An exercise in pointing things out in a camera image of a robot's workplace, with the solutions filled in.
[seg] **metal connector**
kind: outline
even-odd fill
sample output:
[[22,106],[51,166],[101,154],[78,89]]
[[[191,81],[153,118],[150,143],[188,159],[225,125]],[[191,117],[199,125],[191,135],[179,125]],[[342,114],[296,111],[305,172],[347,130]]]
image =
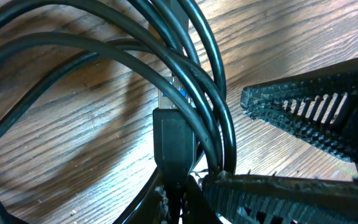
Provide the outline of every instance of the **metal connector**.
[[[186,100],[190,103],[190,97],[187,94],[187,91],[185,90],[185,87],[181,84],[178,77],[164,77],[168,80],[168,82],[173,85],[183,97],[186,98]],[[175,109],[177,108],[175,104],[172,103],[172,101],[166,96],[165,93],[158,90],[158,107],[160,109]]]

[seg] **wood grain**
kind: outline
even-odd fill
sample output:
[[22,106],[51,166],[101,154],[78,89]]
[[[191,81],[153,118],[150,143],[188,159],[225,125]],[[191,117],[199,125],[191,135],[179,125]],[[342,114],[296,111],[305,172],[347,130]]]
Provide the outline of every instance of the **wood grain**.
[[[8,0],[0,0],[0,6]],[[102,0],[155,33],[126,1]],[[358,1],[198,1],[215,33],[236,126],[237,173],[350,180],[342,162],[261,121],[239,106],[247,86],[358,57]],[[45,6],[0,31],[0,45],[39,31],[99,40],[128,37],[84,11]],[[203,68],[210,65],[190,27]],[[23,51],[0,69],[0,118],[45,72],[78,52],[44,46]],[[163,75],[156,57],[133,52]],[[30,223],[112,223],[152,173],[151,111],[157,89],[109,60],[73,72],[44,94],[0,139],[0,199]],[[205,168],[205,161],[197,167]]]

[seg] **power cord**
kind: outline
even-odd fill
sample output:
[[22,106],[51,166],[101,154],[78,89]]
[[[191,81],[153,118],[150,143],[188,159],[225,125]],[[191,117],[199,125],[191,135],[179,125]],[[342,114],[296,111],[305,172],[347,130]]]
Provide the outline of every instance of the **power cord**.
[[[211,175],[217,175],[221,170],[234,174],[236,168],[236,138],[229,108],[225,102],[226,78],[224,75],[223,61],[211,28],[202,14],[201,9],[194,0],[178,0],[201,37],[201,41],[205,46],[211,62],[214,81],[212,81],[209,75],[200,67],[200,60],[198,59],[195,46],[190,36],[180,26],[175,13],[165,1],[152,1],[154,5],[151,5],[148,1],[141,0],[129,0],[129,2],[142,13],[156,29],[165,42],[165,45],[162,45],[149,31],[131,18],[96,0],[13,0],[0,7],[0,28],[21,14],[35,8],[49,4],[63,4],[82,9],[103,18],[134,38],[119,39],[104,43],[73,34],[43,32],[25,35],[1,46],[0,65],[15,53],[40,45],[64,45],[85,49],[86,52],[81,52],[69,58],[48,72],[46,76],[34,85],[5,117],[0,120],[0,137],[2,137],[25,113],[31,104],[57,80],[82,67],[84,64],[94,61],[99,56],[103,56],[116,60],[131,68],[166,94],[195,132],[197,140],[199,141],[197,161],[205,152],[209,173]],[[181,46],[186,50],[189,57],[183,55]],[[181,93],[172,87],[166,79],[139,59],[126,53],[125,50],[138,50],[155,54],[173,74],[180,79],[196,105],[196,110],[191,107],[189,102],[182,97]],[[211,99],[214,110],[210,108],[204,95],[205,93]],[[219,124],[223,132],[223,146],[218,128]],[[123,223],[133,214],[157,176],[158,172],[155,170],[145,187],[114,223]],[[8,214],[1,205],[2,203],[0,202],[0,222],[25,223]]]

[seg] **coiled cable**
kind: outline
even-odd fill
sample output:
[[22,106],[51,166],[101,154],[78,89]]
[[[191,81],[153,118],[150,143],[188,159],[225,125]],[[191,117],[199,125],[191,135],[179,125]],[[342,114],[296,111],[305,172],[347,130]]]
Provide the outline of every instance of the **coiled cable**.
[[[156,85],[157,88],[166,93],[178,106],[178,109],[183,113],[201,142],[202,148],[198,150],[198,155],[200,155],[201,151],[206,153],[211,174],[217,174],[221,169],[234,173],[236,167],[236,139],[231,115],[227,104],[224,102],[226,97],[226,79],[224,77],[223,63],[221,63],[221,57],[216,41],[214,41],[214,43],[212,41],[210,46],[205,46],[207,52],[209,52],[208,56],[213,68],[214,83],[208,74],[199,66],[199,60],[196,57],[194,45],[192,42],[189,42],[191,39],[188,34],[183,33],[183,29],[180,29],[178,26],[177,19],[175,17],[167,19],[167,17],[172,14],[172,11],[170,11],[168,7],[164,6],[164,4],[156,4],[157,9],[163,16],[160,17],[157,16],[157,11],[149,2],[136,0],[130,0],[130,2],[149,20],[149,22],[151,22],[150,20],[153,18],[157,18],[157,20],[151,22],[151,25],[157,27],[156,30],[166,43],[167,47],[161,45],[153,35],[132,19],[95,0],[13,0],[0,8],[0,28],[17,16],[35,9],[36,7],[41,7],[47,4],[64,4],[99,16],[120,27],[136,39],[114,40],[108,45],[98,40],[78,37],[72,34],[44,32],[20,37],[0,47],[0,63],[15,52],[28,47],[45,44],[67,45],[79,47],[88,51],[79,53],[57,66],[29,90],[25,96],[16,103],[10,112],[0,120],[0,137],[20,118],[30,105],[57,80],[75,69],[80,68],[85,63],[93,61],[98,56],[105,56],[127,65],[133,69],[133,71],[148,79]],[[204,45],[206,45],[206,43],[208,44],[208,41],[211,41],[211,38],[214,40],[211,29],[209,28],[208,23],[206,23],[205,18],[202,16],[200,9],[198,7],[194,8],[194,4],[196,6],[196,3],[192,0],[179,0],[179,3],[188,13],[192,23],[199,32]],[[175,35],[177,35],[179,41],[185,47],[190,58],[181,54],[181,50],[176,51],[178,50],[178,41],[175,38]],[[191,106],[184,100],[180,93],[174,87],[170,86],[164,78],[140,60],[123,52],[123,50],[139,50],[158,56],[176,76],[181,78],[182,83],[191,93],[191,97],[195,102],[197,112],[201,115],[201,118],[198,117],[194,110],[192,110]],[[204,92],[210,97],[214,110],[217,111],[217,121],[213,117],[212,110],[203,94]],[[222,125],[224,137],[224,165],[222,163],[222,145],[218,131],[218,122]],[[115,223],[122,223],[131,215],[136,206],[141,202],[147,190],[148,187],[146,185]]]

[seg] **wooden surface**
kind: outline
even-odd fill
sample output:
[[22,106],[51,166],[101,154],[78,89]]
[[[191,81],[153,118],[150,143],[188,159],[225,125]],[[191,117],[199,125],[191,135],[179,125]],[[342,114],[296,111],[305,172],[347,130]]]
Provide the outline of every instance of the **wooden surface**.
[[[0,5],[7,0],[0,0]],[[126,1],[102,0],[140,24]],[[358,1],[199,1],[215,33],[227,75],[227,103],[236,126],[237,173],[350,180],[342,162],[239,106],[242,88],[358,57]],[[127,37],[83,11],[45,6],[0,31],[0,45],[39,31],[100,40]],[[200,59],[210,66],[195,30]],[[78,49],[26,50],[0,69],[0,118],[46,71]],[[164,65],[135,53],[161,74]],[[60,80],[0,139],[0,199],[30,223],[112,223],[154,170],[152,110],[157,90],[116,62],[100,60]],[[197,169],[203,169],[203,161]]]

